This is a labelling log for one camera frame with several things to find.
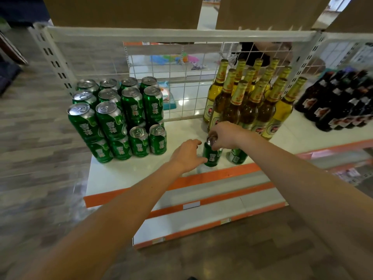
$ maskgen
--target person's left hand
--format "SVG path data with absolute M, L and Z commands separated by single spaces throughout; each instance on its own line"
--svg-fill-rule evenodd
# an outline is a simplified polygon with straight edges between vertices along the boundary
M 207 158 L 197 156 L 197 148 L 201 144 L 200 140 L 184 141 L 171 155 L 170 163 L 176 166 L 182 174 L 206 163 Z

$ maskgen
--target beer can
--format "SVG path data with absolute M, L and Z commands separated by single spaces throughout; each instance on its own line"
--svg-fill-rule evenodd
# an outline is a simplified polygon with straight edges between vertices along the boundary
M 110 150 L 109 144 L 105 139 L 95 143 L 87 143 L 88 148 L 91 150 L 93 156 L 100 163 L 107 163 L 113 160 L 114 155 Z
M 119 82 L 114 78 L 108 78 L 105 80 L 100 81 L 100 90 L 106 89 L 106 88 L 112 88 L 117 91 L 117 93 L 120 95 L 120 84 Z
M 106 88 L 106 89 L 100 90 L 100 92 L 98 93 L 98 99 L 100 100 L 100 102 L 110 101 L 110 102 L 115 103 L 117 107 L 119 108 L 119 110 L 123 112 L 122 102 L 120 101 L 120 96 L 118 95 L 118 92 L 115 89 Z
M 94 109 L 91 109 L 88 103 L 71 105 L 68 108 L 68 117 L 85 142 L 96 142 L 105 137 L 96 119 Z
M 130 126 L 135 127 L 141 124 L 145 126 L 145 110 L 142 103 L 142 95 L 138 88 L 128 87 L 123 89 L 122 104 Z
M 116 159 L 127 160 L 132 156 L 131 146 L 129 145 L 128 136 L 120 140 L 111 141 L 110 145 Z
M 72 96 L 72 103 L 87 103 L 91 107 L 92 110 L 96 108 L 96 105 L 98 104 L 97 97 L 93 95 L 90 91 L 79 91 Z
M 120 81 L 120 87 L 122 90 L 128 87 L 140 88 L 140 84 L 136 78 L 128 77 Z
M 114 102 L 99 103 L 96 106 L 96 116 L 109 140 L 120 140 L 127 135 L 125 119 Z
M 149 123 L 163 120 L 163 96 L 158 87 L 146 87 L 142 96 L 146 119 Z
M 149 86 L 159 87 L 159 84 L 158 84 L 157 79 L 155 77 L 146 76 L 146 77 L 142 78 L 141 84 L 140 84 L 140 92 L 141 92 L 141 94 L 143 94 L 144 93 L 144 89 L 147 88 L 147 87 L 149 87 Z
M 228 160 L 231 161 L 233 164 L 241 165 L 245 162 L 247 158 L 247 154 L 240 149 L 232 149 L 228 155 Z
M 216 136 L 209 136 L 203 146 L 202 156 L 207 158 L 207 162 L 205 163 L 205 165 L 208 167 L 216 166 L 221 156 L 221 153 L 223 152 L 222 148 L 219 150 L 212 150 L 211 147 L 213 146 L 215 141 L 217 141 Z
M 129 130 L 129 141 L 133 154 L 137 157 L 145 157 L 150 153 L 148 134 L 143 127 L 133 127 Z
M 100 87 L 94 80 L 83 79 L 77 82 L 77 90 L 88 90 L 97 97 L 97 94 L 100 91 Z
M 155 155 L 161 155 L 167 151 L 167 133 L 161 125 L 153 125 L 149 129 L 150 148 Z

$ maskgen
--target hand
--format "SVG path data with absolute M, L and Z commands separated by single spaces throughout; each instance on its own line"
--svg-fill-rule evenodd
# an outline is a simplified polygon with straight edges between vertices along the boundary
M 208 133 L 209 137 L 217 136 L 217 141 L 212 145 L 212 150 L 240 148 L 238 141 L 240 134 L 243 132 L 245 132 L 245 129 L 228 121 L 218 123 Z
M 200 140 L 184 141 L 173 152 L 170 162 L 176 166 L 182 173 L 192 171 L 198 165 L 207 162 L 207 158 L 197 156 L 197 148 L 201 145 Z

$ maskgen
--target person's right arm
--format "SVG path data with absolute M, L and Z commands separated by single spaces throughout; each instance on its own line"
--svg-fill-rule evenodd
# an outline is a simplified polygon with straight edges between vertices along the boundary
M 237 125 L 221 122 L 213 134 L 214 150 L 240 148 L 259 165 L 352 277 L 373 279 L 373 199 Z

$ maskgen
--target wood plank floor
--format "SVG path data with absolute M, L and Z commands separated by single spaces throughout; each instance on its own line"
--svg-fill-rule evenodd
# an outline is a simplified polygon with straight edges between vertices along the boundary
M 7 36 L 30 61 L 0 99 L 0 280 L 16 279 L 91 210 L 90 152 L 68 121 L 71 99 L 25 29 Z M 124 248 L 104 279 L 350 279 L 290 208 L 141 250 Z

